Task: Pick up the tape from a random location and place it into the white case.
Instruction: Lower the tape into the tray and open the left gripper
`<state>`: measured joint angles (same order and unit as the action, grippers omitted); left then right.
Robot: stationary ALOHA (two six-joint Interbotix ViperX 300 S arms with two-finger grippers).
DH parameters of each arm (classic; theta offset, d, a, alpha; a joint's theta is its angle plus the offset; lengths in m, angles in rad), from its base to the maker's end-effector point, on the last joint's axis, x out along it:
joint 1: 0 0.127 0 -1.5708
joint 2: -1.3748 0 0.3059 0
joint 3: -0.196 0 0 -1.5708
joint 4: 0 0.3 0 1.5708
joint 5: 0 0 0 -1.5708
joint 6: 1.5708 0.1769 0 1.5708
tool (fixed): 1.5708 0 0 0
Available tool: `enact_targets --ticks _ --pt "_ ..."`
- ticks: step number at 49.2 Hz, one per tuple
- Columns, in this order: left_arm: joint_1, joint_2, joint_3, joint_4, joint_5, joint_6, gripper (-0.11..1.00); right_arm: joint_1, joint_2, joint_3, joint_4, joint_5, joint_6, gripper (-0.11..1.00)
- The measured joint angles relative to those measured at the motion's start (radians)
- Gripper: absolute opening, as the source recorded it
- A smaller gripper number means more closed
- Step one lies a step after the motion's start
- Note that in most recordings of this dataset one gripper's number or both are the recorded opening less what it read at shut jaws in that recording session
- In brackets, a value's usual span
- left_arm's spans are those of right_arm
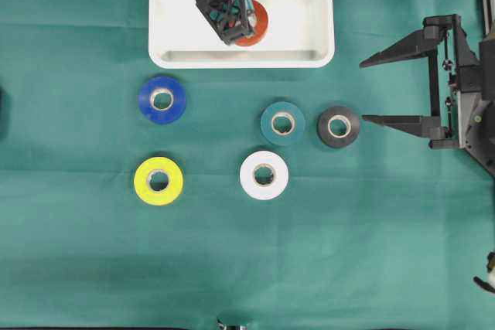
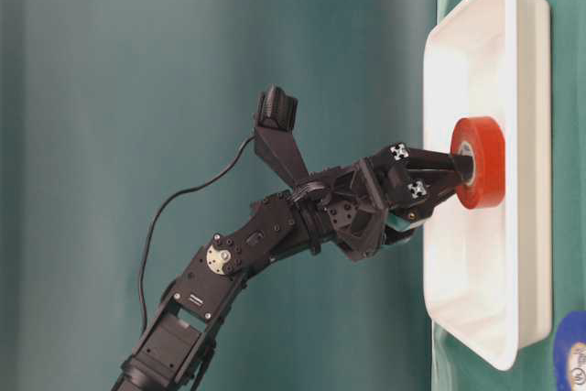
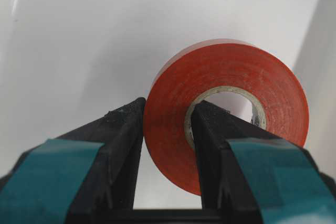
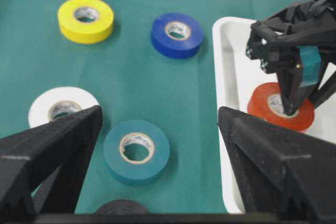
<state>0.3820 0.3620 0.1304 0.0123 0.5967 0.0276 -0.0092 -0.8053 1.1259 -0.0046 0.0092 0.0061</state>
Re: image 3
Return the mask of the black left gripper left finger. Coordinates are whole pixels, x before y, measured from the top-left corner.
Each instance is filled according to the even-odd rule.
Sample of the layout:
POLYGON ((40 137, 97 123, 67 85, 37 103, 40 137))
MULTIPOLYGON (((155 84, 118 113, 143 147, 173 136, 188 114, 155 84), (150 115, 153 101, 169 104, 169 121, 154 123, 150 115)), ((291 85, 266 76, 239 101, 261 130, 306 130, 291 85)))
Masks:
POLYGON ((98 223, 134 204, 146 100, 27 150, 1 178, 1 223, 98 223))

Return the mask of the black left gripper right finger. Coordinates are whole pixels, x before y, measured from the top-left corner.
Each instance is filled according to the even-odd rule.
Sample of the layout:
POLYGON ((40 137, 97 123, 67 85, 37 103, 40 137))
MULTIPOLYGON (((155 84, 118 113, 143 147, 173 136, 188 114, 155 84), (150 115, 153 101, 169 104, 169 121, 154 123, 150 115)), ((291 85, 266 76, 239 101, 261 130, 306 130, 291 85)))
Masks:
POLYGON ((226 223, 335 223, 335 181, 306 149, 207 101, 191 123, 204 209, 226 223))

